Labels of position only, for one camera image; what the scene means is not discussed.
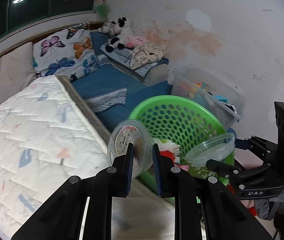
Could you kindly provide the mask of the grey gloved hand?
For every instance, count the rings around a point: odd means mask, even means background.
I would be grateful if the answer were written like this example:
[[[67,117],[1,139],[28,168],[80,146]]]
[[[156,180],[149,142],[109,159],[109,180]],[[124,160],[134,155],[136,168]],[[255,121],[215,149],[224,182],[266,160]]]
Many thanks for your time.
[[[284,213],[284,190],[276,197],[254,200],[254,207],[260,219],[272,220],[276,213]]]

